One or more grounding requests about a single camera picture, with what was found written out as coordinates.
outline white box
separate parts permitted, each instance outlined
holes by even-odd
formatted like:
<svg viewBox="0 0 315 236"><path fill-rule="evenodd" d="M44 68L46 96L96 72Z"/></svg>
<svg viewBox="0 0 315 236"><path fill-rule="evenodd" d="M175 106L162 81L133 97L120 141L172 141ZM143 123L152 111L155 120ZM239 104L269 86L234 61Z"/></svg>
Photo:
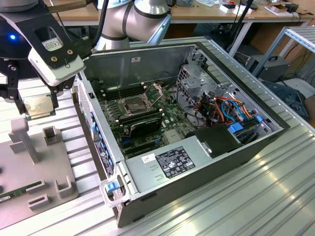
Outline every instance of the white box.
<svg viewBox="0 0 315 236"><path fill-rule="evenodd" d="M219 10L225 13L233 13L234 9L235 9L234 4L222 4L219 8Z"/></svg>
<svg viewBox="0 0 315 236"><path fill-rule="evenodd" d="M238 7L239 7L238 5L235 6L235 9L233 10L233 13L234 13L235 15L237 14ZM241 15L241 14L244 12L245 7L246 7L246 6L241 5L241 8L240 8L240 10L239 10L239 12L238 12L238 15ZM252 10L249 8L246 14L251 14L251 12L252 12Z"/></svg>

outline green circuit board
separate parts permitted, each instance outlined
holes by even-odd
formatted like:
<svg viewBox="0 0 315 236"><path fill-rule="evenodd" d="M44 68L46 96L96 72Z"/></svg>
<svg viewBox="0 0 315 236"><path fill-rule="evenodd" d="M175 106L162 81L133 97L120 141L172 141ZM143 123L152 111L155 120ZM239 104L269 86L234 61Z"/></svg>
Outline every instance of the green circuit board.
<svg viewBox="0 0 315 236"><path fill-rule="evenodd" d="M38 181L38 182L35 182L35 183L32 183L32 184L26 185L24 187L12 190L12 191L4 193L4 194L1 194L0 195L0 203L5 202L7 200L11 200L12 198L19 197L19 196L21 196L23 194L26 194L26 190L28 188L32 188L32 187L37 186L39 184L41 184L41 181Z"/></svg>
<svg viewBox="0 0 315 236"><path fill-rule="evenodd" d="M145 99L143 99L143 94L112 101L106 101L103 97L98 97L107 122L126 158L131 158L184 139L189 132L195 129L189 119L185 117L184 112L174 102L172 88L159 88L161 91L151 86L145 93ZM163 96L156 101L160 97L159 92L162 92ZM164 113L160 129L153 133L131 139L127 143L122 143L122 139L126 137L125 132L129 126L117 124L116 121L118 118L130 117L156 109L162 109L162 113Z"/></svg>

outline workbench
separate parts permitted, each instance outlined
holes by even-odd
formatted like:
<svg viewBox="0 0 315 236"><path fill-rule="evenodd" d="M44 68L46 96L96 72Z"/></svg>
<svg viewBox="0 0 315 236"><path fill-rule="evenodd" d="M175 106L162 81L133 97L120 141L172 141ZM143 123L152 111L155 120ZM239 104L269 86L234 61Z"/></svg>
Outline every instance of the workbench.
<svg viewBox="0 0 315 236"><path fill-rule="evenodd" d="M13 235L314 235L315 130L232 59L203 37L168 39L162 44L202 42L291 128L247 164L122 229L104 205L99 177L69 91L56 115L29 122L30 132L54 125L62 130L79 197L0 232ZM144 46L132 43L132 47ZM216 67L209 71L225 75ZM40 80L19 84L22 97L48 93ZM0 140L18 117L14 104L0 101Z"/></svg>
<svg viewBox="0 0 315 236"><path fill-rule="evenodd" d="M47 5L51 5L50 0L44 1ZM76 0L53 0L53 3L54 5L58 5L74 1ZM300 4L300 1L303 0L295 0L294 2ZM315 16L312 15L303 15L300 19L296 16L278 17L266 10L264 8L265 6L266 5L258 5L259 9L257 11L253 11L251 14L247 14L244 18L244 22L305 22L315 18ZM61 12L59 14L65 26L98 25L98 11L93 4L90 4L85 8ZM235 14L226 14L223 11L220 11L218 5L208 7L196 1L193 3L193 7L175 5L174 7L172 7L171 15L172 23L174 24L231 23L234 22L235 19Z"/></svg>

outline power supply label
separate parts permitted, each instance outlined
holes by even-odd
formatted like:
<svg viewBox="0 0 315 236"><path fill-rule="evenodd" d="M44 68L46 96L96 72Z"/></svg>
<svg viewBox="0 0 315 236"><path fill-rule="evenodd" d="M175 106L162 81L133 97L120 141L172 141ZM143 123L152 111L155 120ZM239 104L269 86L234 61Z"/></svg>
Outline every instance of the power supply label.
<svg viewBox="0 0 315 236"><path fill-rule="evenodd" d="M157 155L156 160L167 178L173 178L195 167L183 147Z"/></svg>

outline aluminum extrusion table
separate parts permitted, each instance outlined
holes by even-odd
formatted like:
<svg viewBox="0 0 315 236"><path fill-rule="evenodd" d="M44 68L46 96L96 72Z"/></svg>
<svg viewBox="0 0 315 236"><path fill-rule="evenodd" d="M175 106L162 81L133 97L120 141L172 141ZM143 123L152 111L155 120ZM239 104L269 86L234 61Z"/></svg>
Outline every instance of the aluminum extrusion table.
<svg viewBox="0 0 315 236"><path fill-rule="evenodd" d="M270 48L260 61L260 63L257 65L255 70L252 72L254 76L257 76L259 74L259 71L262 69L268 58L271 56L272 52L275 50L275 48L279 45L279 43L283 40L285 36L289 36L291 38L290 42L283 48L283 50L280 53L280 56L283 57L285 52L290 48L292 43L295 41L296 43L301 44L302 46L309 49L311 52L315 53L315 27L284 27L275 41L271 44ZM306 70L306 72L303 73L302 78L315 66L315 63L313 63L309 69Z"/></svg>
<svg viewBox="0 0 315 236"><path fill-rule="evenodd" d="M73 108L70 93L59 98L56 115L30 122L30 132L54 125L62 130L80 196L12 225L12 235L314 235L315 130L273 95L213 41L203 37L164 40L162 44L201 41L291 126L249 163L179 198L122 229L104 205L99 178ZM209 67L224 78L222 72ZM39 81L21 82L22 96L48 92ZM0 140L14 105L0 102Z"/></svg>

